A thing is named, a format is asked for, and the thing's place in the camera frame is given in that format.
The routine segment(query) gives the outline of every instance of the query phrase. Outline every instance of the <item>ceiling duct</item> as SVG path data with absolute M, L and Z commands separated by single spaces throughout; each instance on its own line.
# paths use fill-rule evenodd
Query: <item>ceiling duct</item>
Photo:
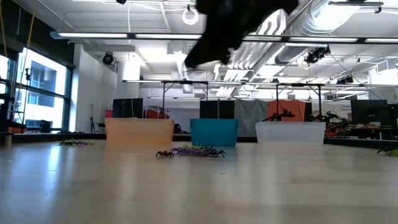
M 359 9 L 359 6 L 333 6 L 329 5 L 329 2 L 330 0 L 313 0 L 306 10 L 298 16 L 297 20 L 287 28 L 285 35 L 328 36 Z M 273 44 L 267 54 L 254 67 L 254 73 L 264 81 L 285 68 L 279 66 L 270 70 L 266 67 L 266 64 L 288 65 L 307 48 L 302 45 Z

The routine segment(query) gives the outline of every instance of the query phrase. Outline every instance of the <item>ceiling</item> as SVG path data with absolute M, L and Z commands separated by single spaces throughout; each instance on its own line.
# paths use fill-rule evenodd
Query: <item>ceiling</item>
M 14 0 L 29 12 L 33 11 L 35 0 Z M 61 32 L 129 32 L 128 15 L 130 16 L 130 32 L 158 32 L 198 34 L 204 30 L 205 17 L 200 15 L 199 21 L 190 26 L 182 21 L 184 4 L 126 4 L 106 2 L 88 2 L 81 0 L 38 0 L 37 17 Z M 308 0 L 300 1 L 303 7 Z M 398 1 L 383 1 L 383 11 L 374 13 L 374 8 L 360 9 L 347 22 L 337 28 L 331 35 L 337 36 L 398 36 Z M 150 74 L 170 74 L 177 69 L 175 60 L 167 55 L 168 41 L 148 40 L 91 40 L 92 46 L 104 45 L 133 45 L 147 61 L 142 72 Z M 311 77 L 326 80 L 332 75 L 339 74 L 345 69 L 358 67 L 364 62 L 378 62 L 380 57 L 398 57 L 397 45 L 330 45 L 332 54 L 336 57 L 324 58 L 319 64 L 309 70 L 301 66 L 302 58 L 296 58 L 296 67 L 283 69 L 285 75 L 281 78 L 291 82 L 302 82 Z M 216 63 L 209 63 L 201 69 L 213 71 Z M 354 75 L 365 82 L 368 71 L 355 71 Z

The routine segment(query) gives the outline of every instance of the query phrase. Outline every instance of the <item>orange panel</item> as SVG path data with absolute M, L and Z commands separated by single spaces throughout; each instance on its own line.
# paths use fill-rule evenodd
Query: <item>orange panel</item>
M 299 100 L 279 100 L 279 114 L 284 110 L 296 115 L 294 118 L 282 118 L 282 121 L 304 121 L 305 103 Z M 276 101 L 268 102 L 268 117 L 276 113 Z
M 171 145 L 174 124 L 169 119 L 106 118 L 108 144 L 125 146 Z

